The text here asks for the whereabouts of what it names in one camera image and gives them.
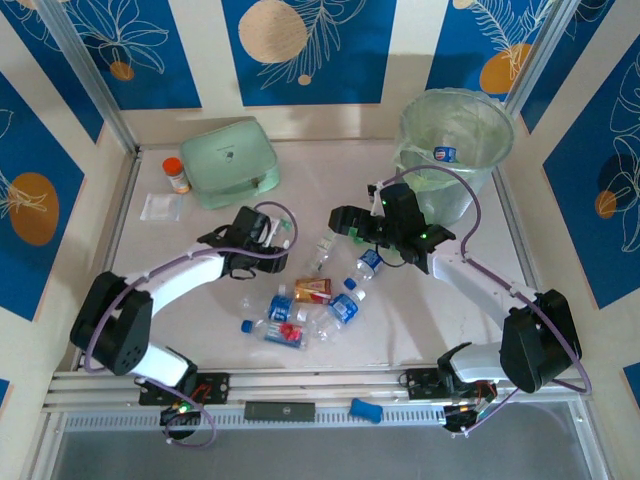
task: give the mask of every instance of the mint green case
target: mint green case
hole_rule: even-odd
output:
[[[276,152],[255,120],[191,138],[180,145],[180,156],[203,208],[230,205],[280,182]]]

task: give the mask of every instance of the metal grate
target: metal grate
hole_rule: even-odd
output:
[[[352,417],[349,409],[320,408],[316,412],[315,423],[307,422],[260,422],[244,419],[243,409],[224,409],[209,411],[219,430],[240,430],[259,428],[339,428],[339,427],[371,427],[371,426],[424,426],[442,425],[445,423],[442,407],[403,406],[385,407],[382,423],[373,425],[367,420]],[[195,420],[182,428],[198,426]],[[159,427],[158,412],[103,412],[74,413],[67,418],[65,432],[94,431],[149,431]],[[202,428],[208,428],[206,421]]]

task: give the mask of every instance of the white floor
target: white floor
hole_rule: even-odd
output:
[[[384,268],[368,288],[359,318],[332,343],[311,342],[306,351],[258,341],[240,332],[240,301],[251,289],[277,289],[301,272],[326,227],[332,208],[367,208],[367,184],[394,173],[394,148],[386,142],[276,143],[281,183],[250,199],[276,200],[292,209],[300,224],[300,242],[277,276],[259,274],[251,281],[230,278],[200,287],[163,309],[154,319],[152,336],[181,352],[200,368],[358,368],[370,365],[433,363],[463,341],[499,339],[492,321],[446,284],[417,268]],[[147,150],[137,179],[114,265],[126,275],[153,268],[191,246],[197,237],[230,223],[238,206],[207,211],[186,195],[177,223],[143,222],[148,193],[170,193],[161,162],[174,150]],[[492,182],[480,194],[483,223],[470,242],[471,251],[515,280],[523,281],[500,202]],[[474,221],[471,207],[452,230],[462,238]],[[365,250],[342,237],[327,266],[338,285]]]

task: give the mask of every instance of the water bottle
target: water bottle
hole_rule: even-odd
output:
[[[381,264],[380,255],[375,250],[367,250],[356,261],[356,266],[345,279],[344,286],[349,290],[353,290],[357,286],[362,287],[363,283],[373,278]]]
[[[331,300],[327,309],[312,321],[314,336],[320,340],[327,340],[345,325],[348,325],[358,314],[364,297],[364,290],[355,288],[349,293],[341,293]]]
[[[305,276],[310,278],[318,278],[322,268],[325,266],[331,255],[331,250],[335,244],[336,234],[330,228],[327,228],[318,240],[316,247],[311,255],[311,259],[305,267]]]
[[[287,347],[307,348],[307,330],[288,322],[270,320],[245,320],[240,330],[266,342],[279,343]]]
[[[250,292],[242,299],[243,316],[250,318],[267,318],[276,322],[298,321],[307,318],[307,309],[294,303],[287,294],[285,285],[280,285],[278,294],[273,297],[259,290]]]

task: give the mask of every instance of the clear plastic bag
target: clear plastic bag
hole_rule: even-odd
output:
[[[462,176],[478,192],[511,151],[514,124],[502,104],[481,92],[427,90],[402,112],[394,163],[398,172],[437,165]],[[435,159],[437,147],[456,149],[456,161]],[[435,170],[405,175],[428,223],[448,226],[460,219],[471,197],[453,177]]]
[[[147,194],[144,208],[140,215],[140,220],[156,220],[164,222],[180,221],[182,212],[182,195],[169,194]]]

